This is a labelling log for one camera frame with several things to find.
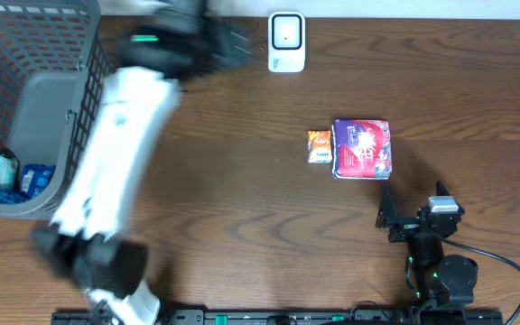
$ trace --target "wooden table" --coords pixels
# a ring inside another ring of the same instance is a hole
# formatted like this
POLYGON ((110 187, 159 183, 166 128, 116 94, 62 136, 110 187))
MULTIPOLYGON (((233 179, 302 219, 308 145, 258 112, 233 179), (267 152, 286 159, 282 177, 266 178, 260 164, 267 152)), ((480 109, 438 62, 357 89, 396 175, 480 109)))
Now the wooden table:
MULTIPOLYGON (((106 18, 108 49, 133 20, 106 18)), ((265 19, 257 50, 265 46, 265 19)), ((520 264, 520 22, 309 19, 305 71, 261 65, 194 81, 162 133, 133 236, 170 301, 211 309, 350 308, 414 299, 405 244, 374 228, 380 182, 306 163, 306 131, 335 118, 390 122, 391 186, 413 214, 443 180, 467 215, 452 238, 520 264)), ((33 255, 30 221, 0 219, 0 323, 47 324, 85 307, 33 255)), ((508 318, 509 266, 479 264, 475 307, 508 318)))

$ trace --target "white wall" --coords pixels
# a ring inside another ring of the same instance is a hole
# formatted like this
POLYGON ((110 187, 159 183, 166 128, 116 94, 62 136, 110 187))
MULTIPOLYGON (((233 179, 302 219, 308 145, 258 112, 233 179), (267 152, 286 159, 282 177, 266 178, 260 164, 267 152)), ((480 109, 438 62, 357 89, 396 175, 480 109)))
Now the white wall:
MULTIPOLYGON (((103 14, 130 14, 100 0, 103 14)), ((209 0, 219 15, 268 16, 281 9, 308 17, 520 19, 520 0, 209 0)))

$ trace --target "gray plastic basket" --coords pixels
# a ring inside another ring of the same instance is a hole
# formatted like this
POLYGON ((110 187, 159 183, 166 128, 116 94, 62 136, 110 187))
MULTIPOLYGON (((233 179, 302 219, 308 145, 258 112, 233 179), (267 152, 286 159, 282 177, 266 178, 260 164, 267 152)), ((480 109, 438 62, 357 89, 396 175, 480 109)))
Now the gray plastic basket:
POLYGON ((0 1, 0 147, 55 165, 48 187, 0 217, 47 219, 77 169, 110 71, 96 0, 0 1))

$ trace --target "orange packet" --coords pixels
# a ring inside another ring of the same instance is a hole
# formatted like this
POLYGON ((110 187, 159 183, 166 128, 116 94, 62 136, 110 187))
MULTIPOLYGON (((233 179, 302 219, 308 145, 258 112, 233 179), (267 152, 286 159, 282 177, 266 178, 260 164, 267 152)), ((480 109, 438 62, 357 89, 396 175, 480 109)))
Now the orange packet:
POLYGON ((308 163, 331 163, 330 131, 308 131, 308 163))

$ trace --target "black cable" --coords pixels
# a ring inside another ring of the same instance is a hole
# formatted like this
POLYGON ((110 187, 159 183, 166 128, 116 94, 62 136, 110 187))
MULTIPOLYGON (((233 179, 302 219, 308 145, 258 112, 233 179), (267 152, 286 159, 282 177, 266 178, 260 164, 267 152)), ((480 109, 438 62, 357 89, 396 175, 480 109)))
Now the black cable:
POLYGON ((362 301, 362 302, 357 303, 354 307, 352 307, 352 311, 350 311, 351 320, 354 320, 354 316, 355 316, 354 313, 360 308, 361 305, 363 305, 365 303, 374 304, 378 308, 378 310, 383 313, 383 316, 386 317, 386 320, 390 320, 390 317, 388 317, 388 315, 386 315, 385 311, 383 311, 383 309, 378 305, 378 303, 373 302, 373 301, 362 301))
MULTIPOLYGON (((494 258, 497 261, 500 261, 500 262, 503 262, 503 263, 505 263, 507 265, 513 266, 520 273, 520 265, 518 265, 517 263, 515 263, 515 262, 513 262, 513 261, 511 261, 511 260, 509 260, 507 258, 504 258, 503 256, 499 256, 497 254, 489 253, 489 252, 484 251, 482 249, 478 249, 478 248, 471 247, 471 246, 468 246, 468 245, 460 244, 460 243, 454 242, 452 240, 449 240, 449 239, 447 239, 445 237, 442 237, 441 235, 437 234, 434 230, 432 230, 431 226, 428 224, 427 221, 425 221, 424 223, 425 223, 425 226, 431 232, 431 234, 435 238, 439 239, 441 242, 443 242, 445 244, 449 244, 451 246, 458 247, 458 248, 466 249, 466 250, 468 250, 470 252, 473 252, 473 253, 479 253, 481 255, 488 256, 490 258, 494 258)), ((515 319, 517 318, 517 316, 519 316, 519 314, 520 314, 520 302, 519 302, 519 305, 516 307, 515 312, 513 312, 513 315, 511 315, 511 317, 506 321, 505 325, 512 324, 513 321, 515 321, 515 319)))

